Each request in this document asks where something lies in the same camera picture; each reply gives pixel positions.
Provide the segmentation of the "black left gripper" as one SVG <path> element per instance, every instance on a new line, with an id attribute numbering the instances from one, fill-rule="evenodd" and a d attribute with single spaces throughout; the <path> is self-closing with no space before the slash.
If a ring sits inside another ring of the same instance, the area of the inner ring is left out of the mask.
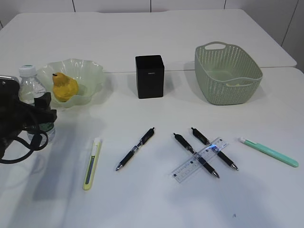
<path id="1" fill-rule="evenodd" d="M 57 119 L 56 109 L 51 109 L 51 93 L 34 98 L 34 107 L 19 99 L 19 81 L 13 76 L 0 76 L 0 151 L 5 152 L 13 140 L 33 125 L 54 123 Z"/>

